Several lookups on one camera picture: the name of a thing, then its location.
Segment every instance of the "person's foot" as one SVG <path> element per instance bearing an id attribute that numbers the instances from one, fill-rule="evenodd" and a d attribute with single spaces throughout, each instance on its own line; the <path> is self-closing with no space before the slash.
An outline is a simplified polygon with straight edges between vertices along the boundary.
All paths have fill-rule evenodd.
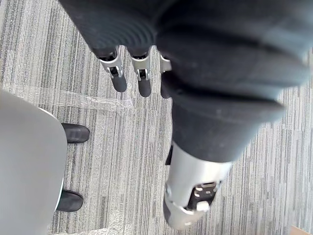
<path id="1" fill-rule="evenodd" d="M 57 207 L 57 211 L 61 212 L 75 212 L 83 205 L 84 199 L 82 195 L 77 192 L 63 189 L 61 198 Z"/>
<path id="2" fill-rule="evenodd" d="M 62 123 L 67 143 L 83 143 L 89 139 L 90 130 L 82 125 Z"/>

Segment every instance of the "clear plastic wrap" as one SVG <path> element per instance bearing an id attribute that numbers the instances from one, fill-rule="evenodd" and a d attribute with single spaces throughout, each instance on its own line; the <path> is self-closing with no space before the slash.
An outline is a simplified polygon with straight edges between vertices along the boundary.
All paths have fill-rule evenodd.
<path id="1" fill-rule="evenodd" d="M 10 92 L 34 105 L 70 106 L 82 109 L 114 111 L 119 114 L 133 113 L 134 105 L 131 93 L 125 92 L 124 99 L 94 97 L 57 89 L 23 86 L 20 84 L 0 84 Z"/>

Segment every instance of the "silver metal joint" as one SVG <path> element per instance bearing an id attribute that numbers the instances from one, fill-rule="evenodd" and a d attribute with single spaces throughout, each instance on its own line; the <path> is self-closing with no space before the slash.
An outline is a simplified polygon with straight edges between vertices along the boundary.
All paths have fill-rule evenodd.
<path id="1" fill-rule="evenodd" d="M 145 58 L 131 56 L 131 59 L 138 81 L 150 80 L 150 50 Z"/>
<path id="2" fill-rule="evenodd" d="M 163 202 L 168 225 L 183 230 L 196 223 L 210 209 L 231 166 L 232 162 L 215 163 L 195 158 L 173 143 Z"/>
<path id="3" fill-rule="evenodd" d="M 172 70 L 171 61 L 169 59 L 165 59 L 160 54 L 160 73 L 163 73 L 165 71 L 171 71 L 171 70 Z"/>
<path id="4" fill-rule="evenodd" d="M 115 48 L 116 57 L 110 60 L 99 59 L 104 69 L 110 74 L 111 78 L 123 76 L 122 60 L 118 52 L 118 47 Z"/>

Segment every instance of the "robotic arm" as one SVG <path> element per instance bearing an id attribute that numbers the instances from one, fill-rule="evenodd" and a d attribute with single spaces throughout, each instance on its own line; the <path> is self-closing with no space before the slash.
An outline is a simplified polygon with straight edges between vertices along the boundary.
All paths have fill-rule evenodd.
<path id="1" fill-rule="evenodd" d="M 163 97 L 172 97 L 164 217 L 175 229 L 209 210 L 232 163 L 264 122 L 280 118 L 283 88 L 310 78 L 310 0 L 59 0 L 115 89 L 125 45 L 139 92 L 151 92 L 149 48 L 161 53 Z"/>

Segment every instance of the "striped carpet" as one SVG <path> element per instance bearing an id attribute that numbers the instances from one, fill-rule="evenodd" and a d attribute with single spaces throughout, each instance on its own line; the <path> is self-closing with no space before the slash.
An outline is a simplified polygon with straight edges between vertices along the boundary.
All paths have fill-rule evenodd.
<path id="1" fill-rule="evenodd" d="M 87 143 L 68 146 L 65 172 L 65 188 L 85 203 L 55 213 L 49 234 L 287 235 L 291 225 L 313 233 L 313 83 L 283 92 L 286 116 L 261 128 L 208 215 L 178 232 L 162 212 L 171 101 L 159 95 L 157 53 L 146 99 L 123 48 L 121 55 L 124 94 L 114 91 L 56 0 L 0 0 L 0 85 L 91 130 Z"/>

